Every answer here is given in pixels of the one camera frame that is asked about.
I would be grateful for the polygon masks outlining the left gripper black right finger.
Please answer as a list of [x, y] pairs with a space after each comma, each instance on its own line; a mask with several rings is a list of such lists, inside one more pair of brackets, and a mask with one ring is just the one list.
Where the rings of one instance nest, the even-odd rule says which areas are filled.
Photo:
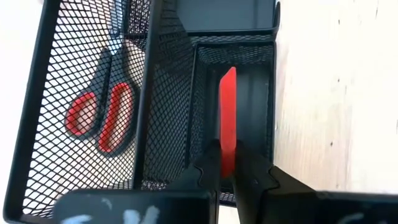
[[316, 191], [242, 142], [233, 187], [241, 223], [397, 224], [397, 196]]

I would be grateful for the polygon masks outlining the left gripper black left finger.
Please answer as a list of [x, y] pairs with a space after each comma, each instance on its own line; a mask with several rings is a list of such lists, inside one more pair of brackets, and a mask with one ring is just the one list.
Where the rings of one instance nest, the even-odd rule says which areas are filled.
[[55, 223], [216, 223], [221, 147], [205, 152], [163, 190], [74, 190], [55, 204]]

